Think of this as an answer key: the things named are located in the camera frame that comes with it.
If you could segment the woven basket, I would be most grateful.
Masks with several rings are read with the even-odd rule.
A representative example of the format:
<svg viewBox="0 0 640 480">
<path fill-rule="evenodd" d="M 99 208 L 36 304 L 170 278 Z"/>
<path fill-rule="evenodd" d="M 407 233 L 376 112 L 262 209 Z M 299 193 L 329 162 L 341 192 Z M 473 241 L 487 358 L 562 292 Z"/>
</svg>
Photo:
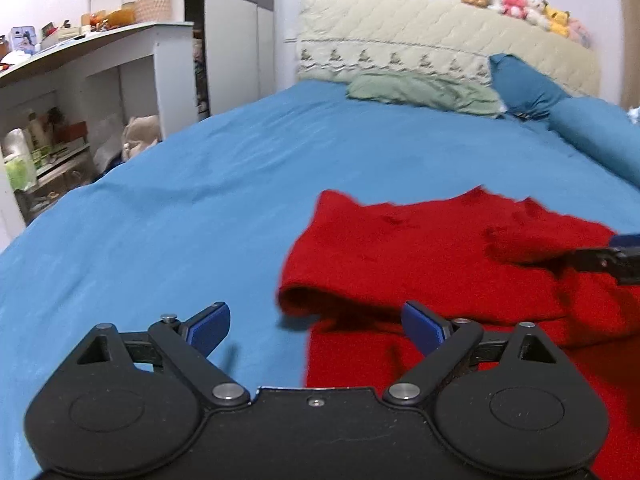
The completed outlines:
<svg viewBox="0 0 640 480">
<path fill-rule="evenodd" d="M 134 19 L 137 23 L 171 22 L 172 0 L 136 0 Z"/>
</svg>

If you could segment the beige bag on floor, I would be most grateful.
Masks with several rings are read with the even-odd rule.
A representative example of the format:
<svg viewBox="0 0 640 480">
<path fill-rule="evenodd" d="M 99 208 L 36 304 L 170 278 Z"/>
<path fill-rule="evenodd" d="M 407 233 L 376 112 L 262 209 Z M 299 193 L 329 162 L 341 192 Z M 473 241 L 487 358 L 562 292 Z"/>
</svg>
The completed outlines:
<svg viewBox="0 0 640 480">
<path fill-rule="evenodd" d="M 122 132 L 122 160 L 128 162 L 161 140 L 160 118 L 157 115 L 131 118 Z"/>
</svg>

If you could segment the blue bed sheet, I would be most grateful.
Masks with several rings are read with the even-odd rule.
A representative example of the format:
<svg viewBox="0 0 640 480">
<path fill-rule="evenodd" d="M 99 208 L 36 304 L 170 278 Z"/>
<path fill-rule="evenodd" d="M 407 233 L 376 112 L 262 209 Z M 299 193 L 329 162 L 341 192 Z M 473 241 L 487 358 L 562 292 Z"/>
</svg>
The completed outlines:
<svg viewBox="0 0 640 480">
<path fill-rule="evenodd" d="M 304 81 L 174 134 L 76 188 L 1 255 L 1 474 L 39 467 L 29 402 L 91 327 L 144 330 L 222 300 L 219 366 L 247 388 L 303 381 L 307 325 L 276 304 L 282 263 L 327 188 L 411 204 L 484 186 L 618 232 L 639 192 L 543 122 L 351 100 Z"/>
</svg>

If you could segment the photo frame on desk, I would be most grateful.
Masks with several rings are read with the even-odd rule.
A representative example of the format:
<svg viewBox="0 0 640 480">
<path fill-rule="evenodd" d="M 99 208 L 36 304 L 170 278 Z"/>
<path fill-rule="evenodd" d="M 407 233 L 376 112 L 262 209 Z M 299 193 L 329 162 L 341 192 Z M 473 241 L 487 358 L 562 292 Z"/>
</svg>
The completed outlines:
<svg viewBox="0 0 640 480">
<path fill-rule="evenodd" d="M 37 51 L 38 38 L 34 26 L 17 26 L 11 28 L 11 46 L 13 51 L 33 55 Z"/>
</svg>

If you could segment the dark blue pillow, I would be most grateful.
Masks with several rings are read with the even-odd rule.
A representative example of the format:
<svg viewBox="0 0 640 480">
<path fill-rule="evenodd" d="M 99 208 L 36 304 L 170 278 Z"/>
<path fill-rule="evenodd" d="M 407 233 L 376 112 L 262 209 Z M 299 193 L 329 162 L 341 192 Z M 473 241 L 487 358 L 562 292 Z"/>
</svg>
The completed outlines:
<svg viewBox="0 0 640 480">
<path fill-rule="evenodd" d="M 522 119 L 544 119 L 570 94 L 520 58 L 495 54 L 489 58 L 491 87 L 511 115 Z"/>
</svg>

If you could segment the grey white wardrobe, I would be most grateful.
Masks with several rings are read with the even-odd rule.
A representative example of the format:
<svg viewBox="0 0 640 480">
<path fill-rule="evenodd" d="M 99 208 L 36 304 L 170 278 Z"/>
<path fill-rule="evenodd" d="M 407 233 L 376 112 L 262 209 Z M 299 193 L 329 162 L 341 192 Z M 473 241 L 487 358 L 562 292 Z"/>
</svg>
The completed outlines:
<svg viewBox="0 0 640 480">
<path fill-rule="evenodd" d="M 196 1 L 212 116 L 276 91 L 274 0 Z"/>
</svg>

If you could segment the green pillow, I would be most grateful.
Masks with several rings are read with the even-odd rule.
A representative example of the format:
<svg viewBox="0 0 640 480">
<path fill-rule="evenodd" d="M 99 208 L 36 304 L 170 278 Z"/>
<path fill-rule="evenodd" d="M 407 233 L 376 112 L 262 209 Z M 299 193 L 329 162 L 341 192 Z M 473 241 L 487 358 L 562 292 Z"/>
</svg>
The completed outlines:
<svg viewBox="0 0 640 480">
<path fill-rule="evenodd" d="M 349 99 L 428 107 L 480 117 L 498 117 L 506 104 L 491 87 L 465 79 L 414 73 L 362 74 L 347 86 Z"/>
</svg>

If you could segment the light pink plush toy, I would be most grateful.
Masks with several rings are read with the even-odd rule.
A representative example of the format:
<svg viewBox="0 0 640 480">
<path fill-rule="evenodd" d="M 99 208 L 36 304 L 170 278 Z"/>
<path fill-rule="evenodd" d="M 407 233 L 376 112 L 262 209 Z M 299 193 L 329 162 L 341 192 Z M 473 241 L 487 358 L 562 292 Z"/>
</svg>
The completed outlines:
<svg viewBox="0 0 640 480">
<path fill-rule="evenodd" d="M 568 20 L 568 38 L 576 42 L 576 44 L 581 44 L 584 48 L 591 48 L 590 33 L 578 18 L 570 18 Z"/>
</svg>

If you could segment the light blue striped cloth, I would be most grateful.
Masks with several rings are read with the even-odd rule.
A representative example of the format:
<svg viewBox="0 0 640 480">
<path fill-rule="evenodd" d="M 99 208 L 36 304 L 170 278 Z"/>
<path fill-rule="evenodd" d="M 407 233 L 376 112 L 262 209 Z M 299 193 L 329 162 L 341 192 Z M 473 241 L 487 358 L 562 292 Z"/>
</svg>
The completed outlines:
<svg viewBox="0 0 640 480">
<path fill-rule="evenodd" d="M 631 107 L 627 112 L 629 120 L 637 125 L 640 122 L 640 107 Z"/>
</svg>

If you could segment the cream quilted headboard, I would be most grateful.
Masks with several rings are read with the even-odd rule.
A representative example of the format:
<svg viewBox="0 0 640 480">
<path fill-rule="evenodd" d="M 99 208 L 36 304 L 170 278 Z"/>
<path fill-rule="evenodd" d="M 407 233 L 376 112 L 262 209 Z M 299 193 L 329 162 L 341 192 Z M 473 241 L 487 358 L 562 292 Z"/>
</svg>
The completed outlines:
<svg viewBox="0 0 640 480">
<path fill-rule="evenodd" d="M 448 0 L 303 0 L 296 76 L 349 82 L 410 72 L 490 84 L 489 59 L 510 54 L 572 96 L 597 96 L 597 55 L 553 32 Z"/>
</svg>

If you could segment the red knit sweater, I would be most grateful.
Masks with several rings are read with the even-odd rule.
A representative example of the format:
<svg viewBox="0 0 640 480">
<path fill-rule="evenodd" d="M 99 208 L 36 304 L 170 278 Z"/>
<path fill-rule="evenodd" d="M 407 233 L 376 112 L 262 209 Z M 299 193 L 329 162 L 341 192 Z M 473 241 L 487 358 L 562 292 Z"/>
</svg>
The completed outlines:
<svg viewBox="0 0 640 480">
<path fill-rule="evenodd" d="M 639 291 L 544 259 L 603 247 L 609 228 L 530 198 L 473 188 L 450 200 L 364 206 L 324 191 L 285 261 L 278 301 L 313 316 L 306 383 L 385 389 L 420 361 L 400 325 L 414 300 L 488 330 L 529 321 L 573 361 L 604 401 L 610 431 L 602 479 L 639 474 Z"/>
</svg>

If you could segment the white desk shelf unit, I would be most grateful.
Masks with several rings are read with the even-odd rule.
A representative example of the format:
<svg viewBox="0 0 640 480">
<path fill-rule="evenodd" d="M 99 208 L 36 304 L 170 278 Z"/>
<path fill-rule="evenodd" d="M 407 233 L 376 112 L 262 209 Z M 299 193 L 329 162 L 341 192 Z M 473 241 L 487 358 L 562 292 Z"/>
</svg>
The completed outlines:
<svg viewBox="0 0 640 480">
<path fill-rule="evenodd" d="M 143 23 L 96 32 L 45 50 L 1 73 L 1 134 L 27 125 L 31 110 L 62 110 L 90 136 L 115 116 L 160 118 L 168 138 L 198 121 L 189 22 Z"/>
</svg>

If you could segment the yellow plush toy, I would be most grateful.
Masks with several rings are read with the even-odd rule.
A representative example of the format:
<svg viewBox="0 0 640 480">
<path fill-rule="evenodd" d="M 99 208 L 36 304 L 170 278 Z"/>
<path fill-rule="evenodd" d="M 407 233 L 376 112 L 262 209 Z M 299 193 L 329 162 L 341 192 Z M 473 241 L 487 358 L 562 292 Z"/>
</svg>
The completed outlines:
<svg viewBox="0 0 640 480">
<path fill-rule="evenodd" d="M 570 28 L 568 27 L 570 14 L 550 6 L 547 0 L 544 0 L 542 3 L 544 4 L 544 16 L 548 21 L 550 32 L 567 38 L 570 34 Z"/>
</svg>

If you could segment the blue rolled duvet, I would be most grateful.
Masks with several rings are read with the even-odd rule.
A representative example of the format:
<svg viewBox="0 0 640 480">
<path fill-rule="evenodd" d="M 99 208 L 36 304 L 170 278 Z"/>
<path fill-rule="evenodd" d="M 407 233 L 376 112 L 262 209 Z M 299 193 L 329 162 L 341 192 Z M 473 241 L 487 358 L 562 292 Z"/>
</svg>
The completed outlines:
<svg viewBox="0 0 640 480">
<path fill-rule="evenodd" d="M 581 96 L 555 104 L 549 126 L 605 169 L 639 186 L 639 126 L 609 102 Z"/>
</svg>

